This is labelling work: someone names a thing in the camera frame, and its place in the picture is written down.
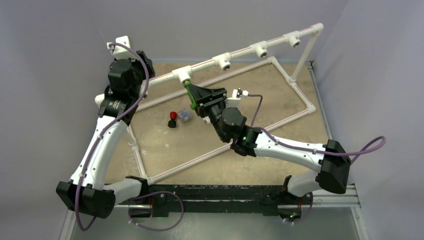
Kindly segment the green water faucet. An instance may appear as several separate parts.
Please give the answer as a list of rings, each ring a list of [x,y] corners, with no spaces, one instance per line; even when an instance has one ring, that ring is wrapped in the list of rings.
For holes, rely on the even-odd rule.
[[[197,104],[197,102],[196,102],[196,100],[195,100],[195,98],[194,98],[194,96],[193,96],[193,94],[192,94],[192,92],[191,92],[191,90],[190,90],[190,85],[191,85],[192,83],[191,83],[191,81],[190,81],[190,80],[184,80],[184,81],[182,82],[182,84],[183,84],[184,88],[186,89],[186,91],[187,91],[187,95],[188,95],[188,97],[189,97],[189,99],[190,99],[190,102],[191,102],[191,104],[190,104],[190,108],[191,108],[192,110],[195,110],[195,109],[198,107],[198,104]]]

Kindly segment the white pvc pipe frame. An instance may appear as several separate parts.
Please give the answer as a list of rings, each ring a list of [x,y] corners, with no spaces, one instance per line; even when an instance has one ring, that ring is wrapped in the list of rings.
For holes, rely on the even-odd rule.
[[[106,171],[108,184],[133,175],[154,184],[280,184],[287,175],[308,172],[292,160],[240,156],[222,143],[214,128],[193,116],[176,128],[168,114],[188,108],[190,101],[179,77],[210,88],[241,88],[251,93],[239,109],[255,125],[301,142],[325,142],[317,94],[307,69],[309,56],[323,31],[317,23],[302,30],[253,43],[200,63],[158,64],[150,95],[140,104],[129,132]]]

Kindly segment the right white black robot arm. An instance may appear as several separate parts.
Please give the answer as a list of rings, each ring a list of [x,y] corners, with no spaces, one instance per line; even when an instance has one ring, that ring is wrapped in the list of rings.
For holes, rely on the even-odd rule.
[[[201,118],[209,118],[218,138],[229,143],[230,149],[241,156],[274,158],[309,169],[308,172],[287,176],[280,196],[288,204],[300,197],[325,190],[345,194],[352,161],[338,141],[326,144],[306,143],[271,135],[262,127],[247,125],[247,118],[238,109],[241,98],[251,97],[246,90],[235,89],[227,96],[225,88],[206,88],[192,83],[184,85],[191,101],[190,107]]]

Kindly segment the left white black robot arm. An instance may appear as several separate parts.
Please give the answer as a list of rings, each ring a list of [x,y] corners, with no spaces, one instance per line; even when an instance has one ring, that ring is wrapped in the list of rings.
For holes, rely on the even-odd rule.
[[[128,199],[138,205],[146,203],[147,181],[126,177],[118,183],[106,184],[105,178],[115,149],[145,97],[150,79],[155,76],[152,60],[142,50],[126,54],[112,51],[114,60],[109,66],[109,84],[100,102],[96,128],[89,146],[68,181],[60,181],[56,194],[75,213],[94,218],[107,218],[114,206]]]

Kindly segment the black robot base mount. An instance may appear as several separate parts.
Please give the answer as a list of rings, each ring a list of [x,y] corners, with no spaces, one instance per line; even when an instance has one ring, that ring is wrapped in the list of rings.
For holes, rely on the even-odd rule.
[[[153,208],[154,217],[170,213],[262,214],[266,217],[299,218],[302,208],[313,200],[311,192],[301,197],[287,191],[285,185],[172,185],[154,184],[142,190],[145,199],[129,199],[125,205]]]

